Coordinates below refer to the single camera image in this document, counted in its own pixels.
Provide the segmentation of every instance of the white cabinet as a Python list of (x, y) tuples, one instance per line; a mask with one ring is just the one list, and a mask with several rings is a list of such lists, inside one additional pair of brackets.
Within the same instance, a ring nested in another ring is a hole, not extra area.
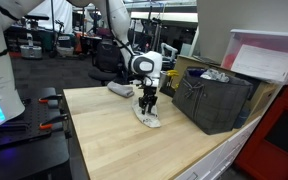
[(177, 180), (200, 180), (218, 178), (234, 161), (247, 139), (252, 134), (261, 117), (230, 137), (227, 141), (207, 154), (204, 158), (187, 169)]

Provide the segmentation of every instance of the wooden table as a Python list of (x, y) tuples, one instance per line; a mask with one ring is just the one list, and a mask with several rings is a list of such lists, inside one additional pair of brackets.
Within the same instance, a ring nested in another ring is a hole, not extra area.
[(237, 132), (206, 135), (157, 93), (162, 127), (143, 125), (124, 98), (107, 87), (64, 90), (90, 178), (172, 179)]

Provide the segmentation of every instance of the red cabinet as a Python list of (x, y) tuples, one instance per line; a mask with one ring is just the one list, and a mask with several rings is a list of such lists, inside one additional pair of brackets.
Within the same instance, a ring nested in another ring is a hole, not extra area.
[(288, 87), (265, 114), (235, 164), (256, 179), (288, 179)]

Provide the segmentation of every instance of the black office chair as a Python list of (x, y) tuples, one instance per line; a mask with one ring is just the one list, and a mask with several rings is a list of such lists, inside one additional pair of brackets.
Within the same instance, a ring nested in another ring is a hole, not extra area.
[(126, 84), (126, 73), (122, 58), (120, 50), (113, 44), (113, 41), (103, 39), (97, 45), (95, 66), (89, 71), (88, 76), (101, 81), (102, 86), (105, 86), (107, 81)]

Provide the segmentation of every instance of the wooden tabletop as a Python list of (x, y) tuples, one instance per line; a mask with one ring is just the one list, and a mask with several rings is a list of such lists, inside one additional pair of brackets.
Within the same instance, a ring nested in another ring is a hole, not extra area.
[(162, 127), (143, 125), (124, 98), (107, 87), (66, 89), (76, 134), (92, 180), (172, 179), (232, 134), (206, 135), (171, 98), (157, 93)]

